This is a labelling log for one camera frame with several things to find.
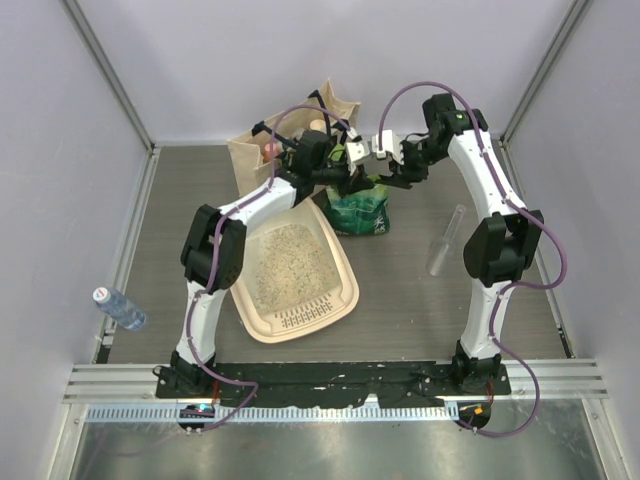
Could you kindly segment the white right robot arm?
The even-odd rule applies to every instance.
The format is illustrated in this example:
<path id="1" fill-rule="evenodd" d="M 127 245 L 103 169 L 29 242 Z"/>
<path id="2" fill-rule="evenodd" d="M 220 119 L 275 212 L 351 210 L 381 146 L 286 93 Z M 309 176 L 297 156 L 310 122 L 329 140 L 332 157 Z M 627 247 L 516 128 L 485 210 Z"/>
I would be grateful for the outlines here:
<path id="1" fill-rule="evenodd" d="M 380 128 L 372 147 L 389 163 L 389 174 L 380 178 L 385 185 L 409 189 L 427 178 L 432 165 L 449 158 L 471 194 L 478 225 L 463 248 L 471 304 L 448 376 L 457 391 L 472 395 L 500 375 L 505 350 L 500 337 L 511 290 L 533 262 L 544 218 L 511 187 L 480 111 L 452 90 L 431 96 L 422 110 L 425 138 L 402 140 Z"/>

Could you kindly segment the green litter bag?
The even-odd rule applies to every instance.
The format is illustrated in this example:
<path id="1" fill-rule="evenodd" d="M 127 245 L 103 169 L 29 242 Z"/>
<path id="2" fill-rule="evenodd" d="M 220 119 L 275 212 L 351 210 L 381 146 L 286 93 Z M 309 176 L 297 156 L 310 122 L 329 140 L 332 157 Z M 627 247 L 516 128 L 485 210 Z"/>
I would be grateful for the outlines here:
<path id="1" fill-rule="evenodd" d="M 354 193 L 342 194 L 333 185 L 325 187 L 323 213 L 338 235 L 371 236 L 390 230 L 388 188 L 378 183 L 376 174 L 365 173 L 364 178 L 373 186 Z"/>

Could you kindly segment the clear plastic scoop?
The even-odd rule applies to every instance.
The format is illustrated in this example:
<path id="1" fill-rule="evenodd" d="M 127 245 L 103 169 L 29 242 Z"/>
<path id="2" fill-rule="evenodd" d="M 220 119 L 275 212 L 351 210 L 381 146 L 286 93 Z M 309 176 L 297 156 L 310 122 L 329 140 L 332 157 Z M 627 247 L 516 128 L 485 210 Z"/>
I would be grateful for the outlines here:
<path id="1" fill-rule="evenodd" d="M 426 270 L 434 277 L 439 276 L 456 249 L 456 234 L 466 213 L 466 207 L 458 204 L 443 235 L 430 245 Z"/>

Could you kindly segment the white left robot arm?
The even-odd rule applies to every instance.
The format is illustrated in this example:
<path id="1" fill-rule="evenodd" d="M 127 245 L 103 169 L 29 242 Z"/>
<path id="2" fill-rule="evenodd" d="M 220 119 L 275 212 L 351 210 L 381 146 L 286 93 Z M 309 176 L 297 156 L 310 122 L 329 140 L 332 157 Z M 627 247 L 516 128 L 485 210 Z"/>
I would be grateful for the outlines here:
<path id="1" fill-rule="evenodd" d="M 243 270 L 246 238 L 296 207 L 318 185 L 332 186 L 341 194 L 372 188 L 374 183 L 351 152 L 366 154 L 368 145 L 353 129 L 347 138 L 346 152 L 335 161 L 331 137 L 306 132 L 287 153 L 272 160 L 270 176 L 255 190 L 220 208 L 199 207 L 180 257 L 188 291 L 183 332 L 169 366 L 157 373 L 159 385 L 200 399 L 214 381 L 232 382 L 212 370 L 215 333 L 223 300 Z"/>

